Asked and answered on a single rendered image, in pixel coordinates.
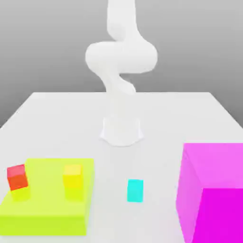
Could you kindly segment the large magenta box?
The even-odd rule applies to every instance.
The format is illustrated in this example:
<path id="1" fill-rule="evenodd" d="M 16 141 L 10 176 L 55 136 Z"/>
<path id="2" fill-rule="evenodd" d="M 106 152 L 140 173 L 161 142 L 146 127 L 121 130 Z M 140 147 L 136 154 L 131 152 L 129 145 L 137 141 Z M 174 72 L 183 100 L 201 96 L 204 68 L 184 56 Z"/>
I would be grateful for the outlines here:
<path id="1" fill-rule="evenodd" d="M 243 243 L 243 143 L 185 143 L 176 210 L 185 243 Z"/>

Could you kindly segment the small yellow cube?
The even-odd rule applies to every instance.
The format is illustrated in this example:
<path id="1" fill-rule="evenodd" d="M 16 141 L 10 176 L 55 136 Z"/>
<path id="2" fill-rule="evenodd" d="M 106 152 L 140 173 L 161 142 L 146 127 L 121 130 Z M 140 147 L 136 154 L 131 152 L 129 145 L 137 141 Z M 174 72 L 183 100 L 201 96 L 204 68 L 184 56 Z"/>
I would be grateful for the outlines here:
<path id="1" fill-rule="evenodd" d="M 83 181 L 83 166 L 81 164 L 64 166 L 63 183 L 65 188 L 81 188 Z"/>

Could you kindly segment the small red cube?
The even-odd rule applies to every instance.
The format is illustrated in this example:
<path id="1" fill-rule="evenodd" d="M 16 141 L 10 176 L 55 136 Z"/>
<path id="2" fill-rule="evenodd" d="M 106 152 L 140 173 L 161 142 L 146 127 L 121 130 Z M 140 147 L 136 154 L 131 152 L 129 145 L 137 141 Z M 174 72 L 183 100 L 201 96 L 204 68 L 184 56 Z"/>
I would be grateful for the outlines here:
<path id="1" fill-rule="evenodd" d="M 10 190 L 17 190 L 28 186 L 25 165 L 16 165 L 7 168 L 7 179 Z"/>

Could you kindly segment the small cyan cube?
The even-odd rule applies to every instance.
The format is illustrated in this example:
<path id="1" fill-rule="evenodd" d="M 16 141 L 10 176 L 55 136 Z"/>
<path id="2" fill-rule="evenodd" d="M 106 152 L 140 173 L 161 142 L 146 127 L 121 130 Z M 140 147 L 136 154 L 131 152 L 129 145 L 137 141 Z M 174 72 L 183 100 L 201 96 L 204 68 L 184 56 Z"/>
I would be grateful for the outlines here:
<path id="1" fill-rule="evenodd" d="M 129 179 L 127 186 L 127 201 L 128 202 L 143 202 L 143 180 Z"/>

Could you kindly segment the large lime green box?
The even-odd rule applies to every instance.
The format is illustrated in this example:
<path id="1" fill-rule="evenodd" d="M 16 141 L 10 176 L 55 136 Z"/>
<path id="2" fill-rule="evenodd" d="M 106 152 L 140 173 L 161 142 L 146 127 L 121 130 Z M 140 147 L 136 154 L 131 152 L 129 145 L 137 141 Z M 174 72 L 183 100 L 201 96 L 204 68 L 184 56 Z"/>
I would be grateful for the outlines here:
<path id="1" fill-rule="evenodd" d="M 83 187 L 66 188 L 66 165 L 83 167 Z M 28 187 L 9 191 L 0 204 L 0 235 L 87 233 L 94 159 L 33 158 L 25 162 Z"/>

